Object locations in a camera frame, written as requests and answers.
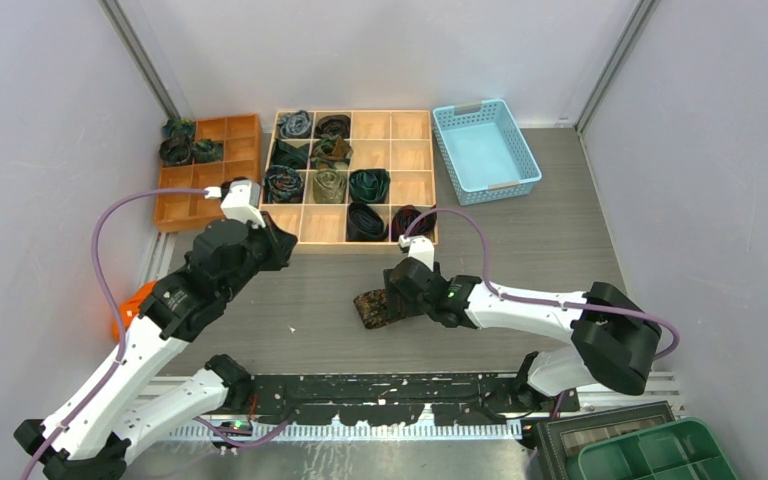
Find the dark patterned rolled tie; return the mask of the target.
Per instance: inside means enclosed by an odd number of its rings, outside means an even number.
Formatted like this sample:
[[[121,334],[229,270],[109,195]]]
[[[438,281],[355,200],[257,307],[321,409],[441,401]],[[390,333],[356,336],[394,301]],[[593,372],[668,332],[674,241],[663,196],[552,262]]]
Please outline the dark patterned rolled tie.
[[[190,165],[192,163],[192,140],[187,135],[170,136],[162,141],[158,156],[165,168]]]

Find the light wooden grid tray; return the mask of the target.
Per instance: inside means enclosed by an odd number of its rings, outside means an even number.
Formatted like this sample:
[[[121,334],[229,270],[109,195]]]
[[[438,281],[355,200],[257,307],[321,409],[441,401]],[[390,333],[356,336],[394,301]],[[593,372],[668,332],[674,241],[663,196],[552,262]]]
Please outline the light wooden grid tray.
[[[427,110],[275,114],[260,207],[299,253],[388,253],[437,203]]]

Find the dark brown rolled tie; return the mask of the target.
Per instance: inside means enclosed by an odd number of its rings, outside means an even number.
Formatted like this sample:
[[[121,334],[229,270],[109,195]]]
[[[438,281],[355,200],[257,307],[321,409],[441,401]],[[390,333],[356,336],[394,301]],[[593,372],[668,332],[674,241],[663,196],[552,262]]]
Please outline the dark brown rolled tie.
[[[340,137],[347,139],[351,133],[351,117],[345,114],[321,116],[314,127],[314,137]]]

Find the orange cloth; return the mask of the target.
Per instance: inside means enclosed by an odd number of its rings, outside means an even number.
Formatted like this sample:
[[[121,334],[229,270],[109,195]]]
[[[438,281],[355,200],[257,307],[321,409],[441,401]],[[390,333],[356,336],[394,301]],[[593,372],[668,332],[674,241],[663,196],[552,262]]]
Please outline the orange cloth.
[[[118,314],[122,319],[125,329],[128,329],[135,317],[139,314],[140,304],[152,292],[157,281],[143,284],[130,298],[118,305]]]

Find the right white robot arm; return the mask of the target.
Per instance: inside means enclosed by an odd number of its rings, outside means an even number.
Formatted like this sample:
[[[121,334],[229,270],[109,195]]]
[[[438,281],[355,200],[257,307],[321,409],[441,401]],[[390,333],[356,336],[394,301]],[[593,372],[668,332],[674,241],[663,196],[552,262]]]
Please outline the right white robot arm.
[[[446,279],[429,240],[412,237],[400,246],[406,257],[383,274],[389,318],[425,316],[446,328],[507,329],[562,342],[523,360],[514,387],[525,409],[540,410],[553,396],[594,383],[625,395],[644,392],[662,328],[613,285],[553,293],[478,276]]]

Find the black key pattern tie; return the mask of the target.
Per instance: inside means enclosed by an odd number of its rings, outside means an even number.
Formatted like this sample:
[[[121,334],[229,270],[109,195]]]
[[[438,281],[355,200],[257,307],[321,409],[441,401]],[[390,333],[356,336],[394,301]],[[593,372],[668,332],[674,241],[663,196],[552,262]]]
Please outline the black key pattern tie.
[[[357,295],[353,305],[365,329],[373,330],[401,319],[400,311],[390,301],[386,289],[375,289]]]

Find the dark framed box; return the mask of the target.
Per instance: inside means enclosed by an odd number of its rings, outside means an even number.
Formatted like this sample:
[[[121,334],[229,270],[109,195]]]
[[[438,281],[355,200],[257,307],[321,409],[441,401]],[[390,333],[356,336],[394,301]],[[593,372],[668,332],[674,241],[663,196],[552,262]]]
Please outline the dark framed box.
[[[567,463],[585,447],[677,419],[666,401],[538,422],[527,434],[533,445],[528,479],[570,479]]]

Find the green brown patterned rolled tie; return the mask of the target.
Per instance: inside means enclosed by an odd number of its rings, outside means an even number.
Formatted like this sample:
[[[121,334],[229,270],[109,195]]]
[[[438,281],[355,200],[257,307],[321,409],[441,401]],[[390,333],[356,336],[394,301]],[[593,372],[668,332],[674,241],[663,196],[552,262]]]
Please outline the green brown patterned rolled tie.
[[[353,148],[339,135],[326,135],[312,146],[310,166],[312,169],[348,170]]]

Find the light blue plastic basket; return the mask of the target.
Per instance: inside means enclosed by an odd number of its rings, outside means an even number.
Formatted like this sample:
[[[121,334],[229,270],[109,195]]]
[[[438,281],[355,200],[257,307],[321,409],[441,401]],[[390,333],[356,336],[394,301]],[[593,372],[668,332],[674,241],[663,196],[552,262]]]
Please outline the light blue plastic basket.
[[[460,205],[528,195],[542,180],[536,158],[505,100],[442,106],[431,117]]]

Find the aluminium rail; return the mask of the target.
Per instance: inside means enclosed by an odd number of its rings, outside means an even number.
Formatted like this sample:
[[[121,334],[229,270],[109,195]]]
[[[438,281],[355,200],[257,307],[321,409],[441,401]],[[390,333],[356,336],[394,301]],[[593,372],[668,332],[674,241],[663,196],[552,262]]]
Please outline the aluminium rail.
[[[264,437],[279,423],[285,425],[277,437],[280,441],[490,440],[519,439],[527,425],[550,415],[507,419],[501,425],[434,426],[430,416],[423,414],[417,424],[410,426],[347,427],[336,422],[326,426],[297,426],[289,420],[266,424],[262,420],[245,420],[239,414],[211,412],[233,400],[244,399],[253,377],[236,387],[224,387],[216,375],[206,372],[191,377],[157,377],[115,416],[113,430],[143,446],[153,441],[216,442],[217,428],[225,430],[236,441],[253,441]]]

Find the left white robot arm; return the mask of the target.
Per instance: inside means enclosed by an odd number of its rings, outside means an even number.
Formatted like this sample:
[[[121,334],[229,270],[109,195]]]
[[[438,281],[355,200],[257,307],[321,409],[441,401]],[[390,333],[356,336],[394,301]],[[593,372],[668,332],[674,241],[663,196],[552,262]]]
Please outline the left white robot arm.
[[[48,417],[15,430],[31,468],[49,479],[118,479],[168,431],[248,406],[252,377],[226,354],[142,407],[133,401],[257,274],[288,265],[297,239],[259,209],[259,194],[245,177],[200,190],[219,201],[221,217],[195,238],[181,268],[155,282],[130,322],[116,319],[117,345],[82,387]]]

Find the dark green rolled tie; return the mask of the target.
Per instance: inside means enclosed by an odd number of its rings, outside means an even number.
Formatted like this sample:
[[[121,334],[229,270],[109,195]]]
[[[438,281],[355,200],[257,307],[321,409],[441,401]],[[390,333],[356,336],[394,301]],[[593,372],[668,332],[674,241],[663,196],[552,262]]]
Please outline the dark green rolled tie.
[[[359,169],[349,174],[348,191],[353,202],[383,204],[391,178],[383,168]]]

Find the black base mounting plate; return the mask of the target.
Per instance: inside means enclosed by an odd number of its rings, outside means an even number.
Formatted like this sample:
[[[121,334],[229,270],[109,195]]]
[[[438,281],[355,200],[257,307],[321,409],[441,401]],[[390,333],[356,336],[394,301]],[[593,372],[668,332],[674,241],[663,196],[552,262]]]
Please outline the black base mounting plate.
[[[258,375],[246,392],[211,412],[297,426],[410,426],[423,414],[434,426],[485,426],[554,408],[526,402],[507,373]]]

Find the green plastic organizer box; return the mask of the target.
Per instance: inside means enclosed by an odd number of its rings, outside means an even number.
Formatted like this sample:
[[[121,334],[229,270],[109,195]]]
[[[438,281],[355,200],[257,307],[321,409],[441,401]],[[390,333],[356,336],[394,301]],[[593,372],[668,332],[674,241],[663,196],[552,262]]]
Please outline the green plastic organizer box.
[[[707,424],[684,418],[590,444],[567,461],[571,479],[736,479]]]

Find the dark teal rolled tie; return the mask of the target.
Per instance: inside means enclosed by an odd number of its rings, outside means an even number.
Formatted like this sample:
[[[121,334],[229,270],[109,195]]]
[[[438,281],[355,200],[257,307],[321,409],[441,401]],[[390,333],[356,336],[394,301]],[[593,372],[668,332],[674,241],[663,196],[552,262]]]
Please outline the dark teal rolled tie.
[[[285,141],[278,139],[274,142],[270,154],[271,166],[283,166],[294,170],[306,170],[310,153],[310,143],[307,141]]]

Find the olive rolled tie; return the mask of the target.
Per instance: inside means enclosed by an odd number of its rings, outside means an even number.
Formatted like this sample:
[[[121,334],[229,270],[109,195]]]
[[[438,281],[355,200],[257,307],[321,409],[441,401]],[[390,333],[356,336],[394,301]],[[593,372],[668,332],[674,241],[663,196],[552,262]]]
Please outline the olive rolled tie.
[[[311,180],[312,197],[317,204],[342,204],[348,185],[347,175],[336,169],[317,170]]]

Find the grey blue rolled tie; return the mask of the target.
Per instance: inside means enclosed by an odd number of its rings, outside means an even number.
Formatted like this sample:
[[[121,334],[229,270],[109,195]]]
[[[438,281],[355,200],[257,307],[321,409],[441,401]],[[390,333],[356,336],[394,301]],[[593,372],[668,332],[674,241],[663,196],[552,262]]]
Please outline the grey blue rolled tie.
[[[276,120],[276,130],[281,139],[310,138],[313,117],[307,110],[281,113]]]

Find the orange wooden grid tray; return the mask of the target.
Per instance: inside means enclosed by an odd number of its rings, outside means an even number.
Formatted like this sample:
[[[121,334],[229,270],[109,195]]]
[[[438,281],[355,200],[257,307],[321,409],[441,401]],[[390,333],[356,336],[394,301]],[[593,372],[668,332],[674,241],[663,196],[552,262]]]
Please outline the orange wooden grid tray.
[[[261,122],[256,114],[193,120],[192,143],[211,139],[224,144],[221,162],[165,168],[161,162],[160,189],[206,189],[239,178],[259,182],[262,178]],[[164,194],[155,198],[154,224],[162,233],[194,230],[222,215],[220,202],[190,194]]]

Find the teal rolled tie corner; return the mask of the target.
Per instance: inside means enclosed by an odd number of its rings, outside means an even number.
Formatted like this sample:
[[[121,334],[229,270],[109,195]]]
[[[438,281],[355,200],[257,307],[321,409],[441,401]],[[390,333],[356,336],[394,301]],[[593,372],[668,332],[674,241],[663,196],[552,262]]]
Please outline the teal rolled tie corner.
[[[192,140],[196,133],[196,123],[187,118],[170,118],[161,127],[165,139],[184,136]]]

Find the dark navy rolled tie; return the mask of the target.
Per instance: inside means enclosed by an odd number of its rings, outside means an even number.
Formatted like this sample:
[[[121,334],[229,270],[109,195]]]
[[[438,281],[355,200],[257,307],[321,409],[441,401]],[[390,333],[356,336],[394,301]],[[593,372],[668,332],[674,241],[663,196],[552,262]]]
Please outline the dark navy rolled tie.
[[[346,240],[349,242],[380,242],[388,238],[388,226],[369,205],[350,203],[346,216]]]

